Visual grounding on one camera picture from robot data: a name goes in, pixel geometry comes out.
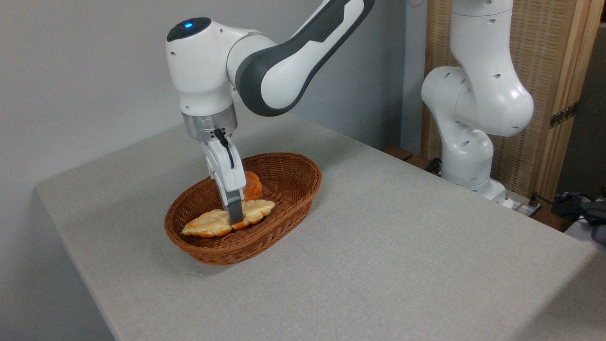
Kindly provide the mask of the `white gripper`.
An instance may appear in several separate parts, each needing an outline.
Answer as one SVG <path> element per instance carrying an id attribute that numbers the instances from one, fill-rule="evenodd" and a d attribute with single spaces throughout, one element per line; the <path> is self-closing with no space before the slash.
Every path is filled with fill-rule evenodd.
<path id="1" fill-rule="evenodd" d="M 226 146 L 221 145 L 221 141 L 218 139 L 201 142 L 201 145 L 206 155 L 210 175 L 219 186 L 223 209 L 229 216 L 230 224 L 235 225 L 244 220 L 242 201 L 246 180 L 236 145 L 229 137 L 226 138 L 226 141 Z"/>

